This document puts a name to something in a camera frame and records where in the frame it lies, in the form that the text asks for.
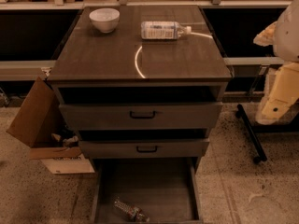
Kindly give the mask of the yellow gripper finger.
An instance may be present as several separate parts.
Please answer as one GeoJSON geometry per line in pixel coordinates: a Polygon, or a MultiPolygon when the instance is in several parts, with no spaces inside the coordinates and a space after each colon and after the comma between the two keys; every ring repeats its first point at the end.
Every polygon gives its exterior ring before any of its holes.
{"type": "Polygon", "coordinates": [[[270,125],[280,120],[299,99],[299,63],[287,62],[279,69],[270,68],[263,93],[255,120],[270,125]]]}

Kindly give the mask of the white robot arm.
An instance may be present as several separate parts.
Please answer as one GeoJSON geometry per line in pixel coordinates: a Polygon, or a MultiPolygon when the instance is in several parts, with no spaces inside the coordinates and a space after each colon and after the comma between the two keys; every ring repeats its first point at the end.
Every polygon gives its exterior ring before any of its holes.
{"type": "Polygon", "coordinates": [[[280,68],[269,70],[264,96],[255,120],[262,125],[282,118],[299,99],[299,0],[293,0],[278,20],[255,36],[259,46],[273,46],[274,54],[284,61],[280,68]]]}

